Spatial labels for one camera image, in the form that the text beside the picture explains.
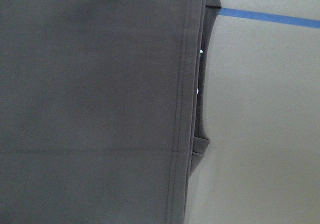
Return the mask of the dark brown t-shirt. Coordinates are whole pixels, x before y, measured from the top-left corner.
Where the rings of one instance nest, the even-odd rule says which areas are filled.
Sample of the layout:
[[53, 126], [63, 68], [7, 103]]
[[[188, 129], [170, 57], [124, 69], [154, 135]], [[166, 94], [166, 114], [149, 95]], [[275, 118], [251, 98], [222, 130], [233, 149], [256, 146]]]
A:
[[184, 223], [220, 0], [0, 0], [1, 223]]

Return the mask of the blue tape grid lines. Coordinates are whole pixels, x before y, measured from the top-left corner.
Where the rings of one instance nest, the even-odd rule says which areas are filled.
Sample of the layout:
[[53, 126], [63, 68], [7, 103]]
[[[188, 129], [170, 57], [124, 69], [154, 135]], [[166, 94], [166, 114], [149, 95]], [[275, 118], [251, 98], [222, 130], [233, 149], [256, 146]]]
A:
[[314, 29], [320, 28], [319, 20], [297, 18], [297, 17], [290, 17], [290, 16], [284, 16], [284, 15], [274, 15], [274, 14], [267, 14], [267, 13], [261, 13], [261, 12], [252, 12], [252, 11], [244, 11], [244, 10], [228, 9], [228, 8], [222, 8], [219, 14], [221, 16], [243, 18], [243, 19], [249, 19], [249, 20], [280, 23], [280, 24], [308, 27], [308, 28], [314, 28]]

